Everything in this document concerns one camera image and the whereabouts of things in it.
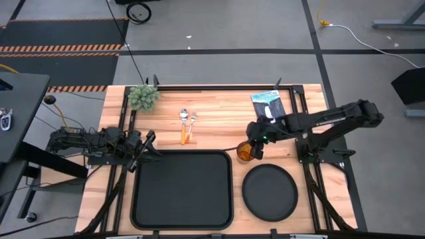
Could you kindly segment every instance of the round black plate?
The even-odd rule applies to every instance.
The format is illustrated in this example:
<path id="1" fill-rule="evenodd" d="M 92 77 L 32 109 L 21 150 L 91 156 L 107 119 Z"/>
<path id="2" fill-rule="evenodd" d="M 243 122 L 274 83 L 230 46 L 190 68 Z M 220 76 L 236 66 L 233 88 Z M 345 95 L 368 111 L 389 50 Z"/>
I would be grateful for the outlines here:
<path id="1" fill-rule="evenodd" d="M 283 168 L 272 164 L 259 165 L 246 174 L 242 196 L 252 214 L 268 222 L 289 217 L 298 202 L 294 179 Z"/>

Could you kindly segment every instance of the spoon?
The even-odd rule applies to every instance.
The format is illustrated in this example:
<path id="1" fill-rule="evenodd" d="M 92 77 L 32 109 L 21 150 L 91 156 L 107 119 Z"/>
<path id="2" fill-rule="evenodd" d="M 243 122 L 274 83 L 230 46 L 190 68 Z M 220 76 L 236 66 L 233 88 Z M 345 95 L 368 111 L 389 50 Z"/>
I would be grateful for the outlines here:
<path id="1" fill-rule="evenodd" d="M 185 144 L 185 140 L 186 140 L 186 120 L 187 120 L 187 116 L 188 116 L 189 114 L 187 113 L 187 110 L 186 109 L 182 109 L 181 111 L 180 111 L 180 118 L 181 118 L 181 121 L 182 121 L 182 125 L 181 125 L 181 138 L 180 138 L 180 143 L 182 144 L 182 145 L 184 145 Z"/>

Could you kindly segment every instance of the fork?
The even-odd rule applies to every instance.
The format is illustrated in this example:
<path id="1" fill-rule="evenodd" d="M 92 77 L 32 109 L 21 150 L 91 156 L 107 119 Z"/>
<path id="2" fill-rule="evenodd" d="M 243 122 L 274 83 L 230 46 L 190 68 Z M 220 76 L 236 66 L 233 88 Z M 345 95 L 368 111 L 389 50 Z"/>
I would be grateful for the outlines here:
<path id="1" fill-rule="evenodd" d="M 197 118 L 197 113 L 196 112 L 192 112 L 191 126 L 189 127 L 189 133 L 187 134 L 186 142 L 185 143 L 189 143 L 189 141 L 191 140 L 192 125 L 193 125 L 193 122 L 195 122 L 196 118 Z"/>

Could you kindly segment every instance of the white cable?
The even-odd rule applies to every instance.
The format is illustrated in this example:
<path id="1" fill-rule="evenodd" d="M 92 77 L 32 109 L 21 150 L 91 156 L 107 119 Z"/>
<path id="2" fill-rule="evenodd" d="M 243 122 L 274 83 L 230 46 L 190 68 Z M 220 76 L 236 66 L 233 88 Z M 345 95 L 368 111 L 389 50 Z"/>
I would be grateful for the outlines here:
<path id="1" fill-rule="evenodd" d="M 409 61 L 407 58 L 405 58 L 405 57 L 403 57 L 403 56 L 401 56 L 401 55 L 398 55 L 398 54 L 392 54 L 392 53 L 387 53 L 387 52 L 385 52 L 385 51 L 379 50 L 379 49 L 377 49 L 377 48 L 375 48 L 375 47 L 373 47 L 373 46 L 371 46 L 371 45 L 368 45 L 368 44 L 366 44 L 366 43 L 362 42 L 361 40 L 359 40 L 359 39 L 358 39 L 358 38 L 354 35 L 354 33 L 352 32 L 352 30 L 350 30 L 348 27 L 345 27 L 345 26 L 343 26 L 343 25 L 332 25 L 332 24 L 327 25 L 326 27 L 341 27 L 341 28 L 343 28 L 343 29 L 346 29 L 347 31 L 349 31 L 349 32 L 353 35 L 354 39 L 356 39 L 356 41 L 357 41 L 357 42 L 359 42 L 360 44 L 362 44 L 363 46 L 367 46 L 367 47 L 369 47 L 369 48 L 371 48 L 371 49 L 373 49 L 373 50 L 379 51 L 380 53 L 383 53 L 383 54 L 385 54 L 385 55 L 399 57 L 399 58 L 401 58 L 401 59 L 403 59 L 403 60 L 405 60 L 405 61 L 409 62 L 409 63 L 410 63 L 413 67 L 415 67 L 415 68 L 422 68 L 422 67 L 424 67 L 424 66 L 419 67 L 419 66 L 415 65 L 413 62 Z"/>

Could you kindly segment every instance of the cable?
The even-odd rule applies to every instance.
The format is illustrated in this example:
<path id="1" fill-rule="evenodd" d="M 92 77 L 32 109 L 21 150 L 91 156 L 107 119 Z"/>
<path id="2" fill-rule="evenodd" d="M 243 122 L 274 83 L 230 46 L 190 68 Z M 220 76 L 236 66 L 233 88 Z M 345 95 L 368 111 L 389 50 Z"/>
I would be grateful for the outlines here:
<path id="1" fill-rule="evenodd" d="M 51 124 L 49 124 L 49 123 L 45 122 L 44 120 L 42 120 L 42 119 L 38 118 L 37 116 L 34 116 L 34 118 L 36 118 L 36 119 L 40 120 L 41 122 L 43 122 L 43 123 L 47 124 L 48 126 L 50 126 L 51 128 L 53 128 L 54 130 L 58 130 L 57 128 L 53 127 Z"/>
<path id="2" fill-rule="evenodd" d="M 53 104 L 53 106 L 58 110 L 58 112 L 59 112 L 59 114 L 60 114 L 60 118 L 62 119 L 62 122 L 64 122 L 64 125 L 65 125 L 65 128 L 68 130 L 68 131 L 70 131 L 69 130 L 69 127 L 68 127 L 68 124 L 66 123 L 66 121 L 65 121 L 65 118 L 64 118 L 64 114 L 62 113 L 62 110 L 60 110 L 59 109 L 59 107 L 56 105 L 56 104 Z"/>
<path id="3" fill-rule="evenodd" d="M 84 183 L 86 183 L 87 182 L 87 180 L 90 178 L 90 176 L 92 176 L 98 169 L 100 169 L 100 167 L 102 167 L 103 165 L 99 165 L 99 167 L 97 167 L 97 168 L 95 168 L 88 176 L 87 176 L 87 178 L 86 178 L 86 180 L 83 182 L 83 183 L 75 183 L 75 184 L 73 184 L 73 183 L 65 183 L 65 184 L 67 184 L 67 185 L 83 185 Z M 25 187 L 21 187 L 21 188 L 18 188 L 18 189 L 15 189 L 15 190 L 12 190 L 12 191 L 9 191 L 9 192 L 6 192 L 6 193 L 3 193 L 2 195 L 0 195 L 0 197 L 3 197 L 3 196 L 5 196 L 5 195 L 8 195 L 9 193 L 14 193 L 14 192 L 16 192 L 16 191 L 19 191 L 19 190 L 22 190 L 22 189 L 27 189 L 27 188 L 29 188 L 29 187 L 40 187 L 41 185 L 53 185 L 54 183 L 40 183 L 40 184 L 37 184 L 37 185 L 28 185 L 28 181 L 26 180 L 25 181 L 25 183 L 26 183 L 26 185 L 27 186 L 25 186 Z"/>
<path id="4" fill-rule="evenodd" d="M 141 16 L 141 14 L 139 14 L 139 16 L 136 16 L 134 13 L 130 12 L 131 8 L 136 6 L 136 5 L 141 5 L 144 9 L 147 10 L 147 17 L 144 20 L 138 19 L 138 17 Z M 130 3 L 127 6 L 127 17 L 128 17 L 128 19 L 130 20 L 131 23 L 133 23 L 135 25 L 140 25 L 140 24 L 144 24 L 144 23 L 148 22 L 148 20 L 150 20 L 150 18 L 152 17 L 152 11 L 149 8 L 149 6 L 146 5 L 145 3 L 133 2 L 133 3 Z"/>
<path id="5" fill-rule="evenodd" d="M 383 53 L 383 54 L 385 54 L 385 55 L 399 57 L 399 58 L 401 58 L 401 59 L 403 59 L 403 60 L 407 61 L 409 64 L 411 64 L 411 65 L 412 65 L 413 67 L 415 67 L 415 68 L 423 68 L 423 67 L 425 67 L 425 66 L 421 66 L 421 67 L 419 67 L 419 66 L 415 65 L 413 62 L 409 61 L 407 58 L 405 58 L 405 57 L 403 57 L 403 56 L 401 56 L 401 55 L 398 55 L 398 54 L 392 54 L 392 53 L 387 53 L 387 52 L 385 52 L 385 51 L 383 51 L 383 50 L 379 50 L 378 48 L 375 48 L 375 47 L 373 47 L 373 46 L 371 46 L 371 45 L 369 45 L 369 44 L 366 44 L 366 43 L 362 42 L 361 40 L 359 40 L 359 39 L 358 39 L 358 38 L 354 35 L 354 33 L 352 32 L 352 30 L 350 30 L 348 27 L 345 27 L 345 26 L 343 26 L 343 25 L 332 25 L 332 24 L 330 24 L 330 25 L 327 25 L 327 26 L 325 26 L 325 27 L 340 27 L 340 28 L 343 28 L 343 29 L 345 29 L 345 30 L 349 31 L 349 32 L 353 35 L 354 39 L 356 39 L 356 41 L 357 41 L 358 43 L 362 44 L 363 46 L 367 46 L 367 47 L 369 47 L 369 48 L 371 48 L 371 49 L 373 49 L 373 50 L 376 50 L 376 51 L 378 51 L 378 52 L 380 52 L 380 53 Z"/>
<path id="6" fill-rule="evenodd" d="M 15 74 L 19 74 L 19 72 L 17 72 L 16 70 L 14 70 L 11 67 L 5 66 L 4 64 L 0 64 L 0 68 L 4 68 L 4 69 L 6 69 L 6 70 L 8 70 L 8 71 L 10 71 L 12 73 L 15 73 Z"/>
<path id="7" fill-rule="evenodd" d="M 37 226 L 41 226 L 41 225 L 44 225 L 44 224 L 48 224 L 48 223 L 51 223 L 51 222 L 54 222 L 54 221 L 57 221 L 57 220 L 62 220 L 62 219 L 74 219 L 74 218 L 78 218 L 78 216 L 62 216 L 62 217 L 55 218 L 55 219 L 52 219 L 52 220 L 47 220 L 47 221 L 45 221 L 45 222 L 40 222 L 40 223 L 34 224 L 34 225 L 32 225 L 32 226 L 28 226 L 28 227 L 26 227 L 26 228 L 21 228 L 21 229 L 14 230 L 14 231 L 11 231 L 11 232 L 2 233 L 2 234 L 0 234 L 0 237 L 2 237 L 2 236 L 12 235 L 12 234 L 14 234 L 14 233 L 22 232 L 22 231 L 24 231 L 24 230 L 28 230 L 28 229 L 31 229 L 31 228 L 34 228 L 34 227 L 37 227 Z"/>
<path id="8" fill-rule="evenodd" d="M 235 149 L 238 149 L 238 146 L 231 147 L 231 148 L 228 148 L 228 149 L 223 149 L 223 151 L 232 151 L 232 150 L 235 150 Z"/>
<path id="9" fill-rule="evenodd" d="M 88 128 L 88 133 L 90 133 L 90 130 L 91 130 L 91 129 L 93 129 L 93 130 L 94 130 L 94 133 L 97 133 L 97 132 L 98 132 L 95 128 L 90 127 L 90 128 Z"/>
<path id="10" fill-rule="evenodd" d="M 267 123 L 267 125 L 268 125 L 268 126 L 271 126 L 271 127 L 273 127 L 273 128 L 275 128 L 275 129 L 277 129 L 278 131 L 280 131 L 280 132 L 282 132 L 282 133 L 284 133 L 284 134 L 286 134 L 286 135 L 288 135 L 288 136 L 293 136 L 293 134 L 292 134 L 292 133 L 288 133 L 288 132 L 286 132 L 286 131 L 284 131 L 284 130 L 280 129 L 279 127 L 275 126 L 275 125 L 274 125 L 274 124 L 272 124 L 272 123 Z"/>
<path id="11" fill-rule="evenodd" d="M 56 88 L 56 87 L 54 87 L 54 86 L 49 86 L 49 87 L 50 87 L 50 88 L 52 88 L 52 89 L 58 90 L 59 92 L 64 92 L 64 90 L 59 89 L 59 88 Z M 75 96 L 80 96 L 80 97 L 82 97 L 82 98 L 86 98 L 86 99 L 105 101 L 105 99 L 102 99 L 102 98 L 82 96 L 82 95 L 79 95 L 79 94 L 75 94 L 74 92 L 65 92 L 65 93 L 73 94 L 73 95 L 75 95 Z"/>
<path id="12" fill-rule="evenodd" d="M 11 68 L 11 67 L 5 66 L 4 64 L 0 64 L 0 67 L 1 67 L 1 68 L 4 68 L 4 69 L 6 69 L 6 70 L 9 70 L 9 71 L 10 71 L 10 72 L 12 72 L 12 73 L 19 74 L 19 72 L 18 72 L 18 71 L 16 71 L 15 69 L 13 69 L 13 68 Z M 62 90 L 62 89 L 58 89 L 58 88 L 56 88 L 56 87 L 54 87 L 54 86 L 49 86 L 49 87 L 50 87 L 50 88 L 52 88 L 52 89 L 55 89 L 55 90 L 59 90 L 60 92 L 63 92 L 63 90 Z M 75 96 L 80 96 L 80 97 L 83 97 L 83 98 L 86 98 L 86 99 L 101 100 L 101 101 L 104 101 L 104 100 L 105 100 L 105 99 L 96 98 L 96 97 L 81 96 L 81 95 L 79 95 L 79 94 L 75 94 L 75 93 L 73 93 L 73 92 L 66 92 L 66 93 L 73 94 L 73 95 L 75 95 Z"/>
<path id="13" fill-rule="evenodd" d="M 108 5 L 109 12 L 111 13 L 112 18 L 114 19 L 115 25 L 117 26 L 117 30 L 120 32 L 121 38 L 124 41 L 124 43 L 126 44 L 126 46 L 127 46 L 128 52 L 130 53 L 131 59 L 133 60 L 135 69 L 137 70 L 137 73 L 139 73 L 141 84 L 145 84 L 145 82 L 143 81 L 143 77 L 141 76 L 139 67 L 137 67 L 137 64 L 135 63 L 135 60 L 134 60 L 134 57 L 133 57 L 133 53 L 130 50 L 130 46 L 128 45 L 128 43 L 126 41 L 126 38 L 125 38 L 124 34 L 121 32 L 121 29 L 120 29 L 120 26 L 118 25 L 117 19 L 115 18 L 114 13 L 112 12 L 111 6 L 109 5 L 108 0 L 105 0 L 105 2 Z"/>
<path id="14" fill-rule="evenodd" d="M 326 4 L 326 0 L 323 0 L 323 1 L 320 3 L 319 10 L 317 10 L 317 15 L 316 15 L 317 20 L 319 21 L 319 23 L 320 23 L 320 25 L 321 25 L 322 27 L 327 26 L 327 25 L 329 25 L 329 24 L 330 24 L 330 22 L 329 22 L 329 21 L 324 21 L 324 20 L 320 19 L 320 13 L 321 13 L 322 9 L 324 8 L 325 4 Z"/>
<path id="15" fill-rule="evenodd" d="M 52 113 L 54 113 L 55 115 L 57 115 L 57 116 L 59 116 L 60 117 L 60 115 L 59 114 L 57 114 L 54 110 L 52 110 L 52 109 L 50 109 L 48 106 L 46 106 L 44 103 L 41 103 L 44 107 L 46 107 L 48 110 L 50 110 Z M 75 123 L 77 123 L 79 126 L 81 126 L 81 128 L 82 129 L 84 129 L 84 127 L 82 126 L 82 124 L 80 123 L 80 122 L 78 122 L 78 121 L 76 121 L 75 119 L 71 119 L 71 118 L 68 118 L 68 117 L 65 117 L 64 116 L 64 118 L 65 119 L 68 119 L 68 120 L 70 120 L 70 121 L 73 121 L 73 122 L 75 122 Z"/>

